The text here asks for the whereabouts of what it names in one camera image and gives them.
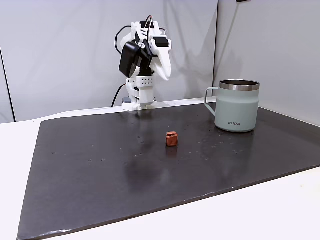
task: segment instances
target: black cable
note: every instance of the black cable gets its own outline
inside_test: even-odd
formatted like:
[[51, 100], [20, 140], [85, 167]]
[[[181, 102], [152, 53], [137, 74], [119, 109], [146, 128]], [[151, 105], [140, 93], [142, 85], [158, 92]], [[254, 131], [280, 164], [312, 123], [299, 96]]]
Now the black cable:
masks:
[[215, 84], [215, 77], [216, 77], [215, 67], [216, 67], [216, 62], [218, 61], [218, 60], [217, 60], [217, 55], [216, 55], [216, 49], [217, 49], [217, 33], [218, 33], [218, 17], [219, 17], [219, 1], [217, 2], [217, 5], [216, 5], [216, 22], [215, 22], [215, 41], [214, 41], [212, 86], [214, 86], [214, 84]]
[[10, 106], [11, 106], [13, 121], [16, 122], [16, 116], [15, 116], [15, 112], [14, 112], [14, 106], [13, 106], [12, 100], [11, 100], [11, 94], [10, 94], [10, 91], [9, 91], [9, 84], [8, 84], [8, 79], [7, 79], [6, 69], [5, 69], [5, 63], [4, 63], [4, 59], [3, 59], [3, 57], [2, 57], [1, 48], [0, 48], [0, 62], [2, 62], [4, 79], [5, 79], [5, 83], [6, 83], [6, 89], [7, 89], [7, 91], [8, 91], [8, 95], [9, 95], [9, 101], [10, 101]]
[[164, 28], [160, 28], [160, 30], [164, 31], [164, 35], [167, 35], [167, 31]]
[[123, 87], [124, 85], [126, 85], [126, 83], [123, 84], [123, 85], [121, 85], [121, 86], [119, 87], [118, 91], [116, 92], [111, 107], [113, 107], [113, 106], [115, 105], [115, 101], [116, 101], [116, 99], [117, 99], [117, 97], [118, 97], [118, 94], [119, 94], [120, 90], [122, 89], [122, 87]]
[[131, 28], [131, 26], [129, 26], [129, 25], [127, 25], [127, 26], [124, 26], [123, 28], [121, 28], [121, 30], [115, 35], [115, 40], [114, 40], [114, 45], [115, 45], [115, 49], [118, 51], [118, 53], [120, 54], [120, 55], [122, 55], [121, 54], [121, 52], [120, 52], [120, 50], [118, 49], [118, 35], [124, 30], [124, 29], [126, 29], [126, 28]]
[[149, 15], [149, 16], [146, 18], [144, 28], [147, 27], [149, 21], [150, 21], [150, 23], [149, 23], [149, 26], [148, 26], [148, 34], [147, 34], [147, 41], [148, 41], [148, 43], [150, 42], [150, 41], [149, 41], [149, 36], [150, 36], [150, 35], [149, 35], [149, 32], [150, 32], [151, 25], [152, 25], [152, 23], [153, 23], [153, 17], [152, 17], [152, 15]]

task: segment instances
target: mug handle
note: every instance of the mug handle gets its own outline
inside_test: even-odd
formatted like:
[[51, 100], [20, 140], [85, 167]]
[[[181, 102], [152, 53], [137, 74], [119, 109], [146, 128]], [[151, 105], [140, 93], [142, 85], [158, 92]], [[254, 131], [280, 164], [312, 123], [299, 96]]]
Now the mug handle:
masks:
[[217, 89], [219, 89], [219, 87], [212, 86], [212, 87], [208, 87], [205, 90], [204, 105], [206, 106], [207, 109], [209, 109], [209, 111], [213, 114], [213, 116], [216, 116], [216, 112], [207, 104], [207, 94], [208, 94], [208, 90], [217, 90]]

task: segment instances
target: dark rubber mat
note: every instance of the dark rubber mat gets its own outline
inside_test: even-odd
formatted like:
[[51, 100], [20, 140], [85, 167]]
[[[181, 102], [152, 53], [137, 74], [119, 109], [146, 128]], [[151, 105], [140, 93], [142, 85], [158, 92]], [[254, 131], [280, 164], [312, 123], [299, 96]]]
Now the dark rubber mat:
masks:
[[[169, 131], [177, 147], [166, 147]], [[317, 165], [320, 128], [265, 109], [248, 133], [219, 130], [203, 104], [47, 120], [18, 239], [103, 226]]]

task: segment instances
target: wooden block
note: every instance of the wooden block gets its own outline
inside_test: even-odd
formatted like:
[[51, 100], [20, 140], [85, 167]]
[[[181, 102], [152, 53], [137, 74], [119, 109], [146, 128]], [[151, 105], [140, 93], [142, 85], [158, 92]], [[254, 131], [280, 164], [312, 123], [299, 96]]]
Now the wooden block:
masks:
[[175, 147], [178, 144], [178, 133], [169, 131], [166, 133], [165, 143], [168, 147]]

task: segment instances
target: gray mug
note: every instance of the gray mug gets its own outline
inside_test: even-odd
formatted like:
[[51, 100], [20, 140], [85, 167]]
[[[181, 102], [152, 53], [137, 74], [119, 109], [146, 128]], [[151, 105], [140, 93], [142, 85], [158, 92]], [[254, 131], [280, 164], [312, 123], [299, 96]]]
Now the gray mug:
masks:
[[[205, 90], [204, 105], [215, 116], [215, 125], [225, 131], [244, 133], [256, 127], [260, 83], [223, 80], [219, 87]], [[215, 111], [207, 104], [208, 90], [218, 90]]]

